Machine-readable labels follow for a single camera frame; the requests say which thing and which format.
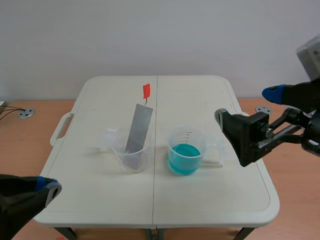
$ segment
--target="white folding table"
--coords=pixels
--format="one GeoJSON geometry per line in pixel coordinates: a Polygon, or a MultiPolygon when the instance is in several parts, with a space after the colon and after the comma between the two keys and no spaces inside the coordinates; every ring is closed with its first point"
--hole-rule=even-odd
{"type": "Polygon", "coordinates": [[[279,198],[262,160],[241,167],[225,138],[223,168],[201,166],[188,176],[168,167],[164,138],[178,125],[192,125],[223,137],[214,113],[241,112],[227,80],[218,76],[100,76],[84,85],[50,143],[41,175],[57,179],[62,192],[34,219],[76,239],[71,228],[243,227],[236,239],[271,222],[279,198]],[[149,130],[154,160],[139,173],[124,173],[112,152],[99,152],[105,128],[129,127],[142,86],[150,84],[149,130]],[[71,124],[60,137],[68,119],[71,124]]]}

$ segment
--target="white wall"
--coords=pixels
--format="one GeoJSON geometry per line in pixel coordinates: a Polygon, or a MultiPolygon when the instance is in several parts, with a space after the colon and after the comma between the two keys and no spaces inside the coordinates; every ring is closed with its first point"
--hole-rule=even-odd
{"type": "Polygon", "coordinates": [[[307,81],[319,0],[1,0],[0,99],[74,99],[95,76],[219,75],[239,97],[307,81]]]}

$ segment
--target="red tag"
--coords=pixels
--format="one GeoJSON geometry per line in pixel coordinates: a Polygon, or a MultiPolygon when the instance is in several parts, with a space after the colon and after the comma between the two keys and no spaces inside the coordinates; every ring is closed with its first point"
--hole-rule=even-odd
{"type": "Polygon", "coordinates": [[[143,86],[143,99],[147,101],[148,97],[150,97],[150,84],[143,86]]]}

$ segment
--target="plastic measuring cup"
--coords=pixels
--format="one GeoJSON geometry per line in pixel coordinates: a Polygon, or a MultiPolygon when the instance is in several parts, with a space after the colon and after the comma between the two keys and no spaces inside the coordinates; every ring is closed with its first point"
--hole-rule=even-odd
{"type": "Polygon", "coordinates": [[[152,146],[154,145],[154,138],[148,131],[143,149],[134,153],[126,153],[129,132],[130,129],[126,128],[105,129],[99,139],[99,148],[101,152],[105,152],[108,148],[111,148],[118,163],[126,172],[140,172],[147,167],[153,156],[152,146]]]}
{"type": "Polygon", "coordinates": [[[225,161],[224,140],[192,126],[181,125],[172,129],[167,135],[168,160],[171,168],[183,175],[196,171],[208,150],[216,150],[213,158],[209,157],[211,166],[222,167],[225,161]]]}

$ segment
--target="cable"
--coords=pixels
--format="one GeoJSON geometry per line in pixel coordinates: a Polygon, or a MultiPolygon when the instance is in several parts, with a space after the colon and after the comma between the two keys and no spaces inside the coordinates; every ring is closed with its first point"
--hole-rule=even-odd
{"type": "Polygon", "coordinates": [[[9,115],[10,113],[15,112],[15,111],[20,111],[20,109],[13,109],[12,111],[8,112],[6,115],[4,115],[3,117],[1,117],[0,120],[3,119],[5,116],[7,116],[7,115],[9,115]]]}
{"type": "Polygon", "coordinates": [[[5,108],[12,108],[12,109],[20,109],[22,111],[25,111],[25,109],[21,108],[21,107],[16,107],[16,106],[4,106],[5,108]]]}
{"type": "Polygon", "coordinates": [[[0,111],[0,113],[6,112],[6,111],[13,111],[13,110],[24,111],[24,110],[20,110],[20,109],[7,109],[7,110],[2,110],[2,111],[0,111]]]}

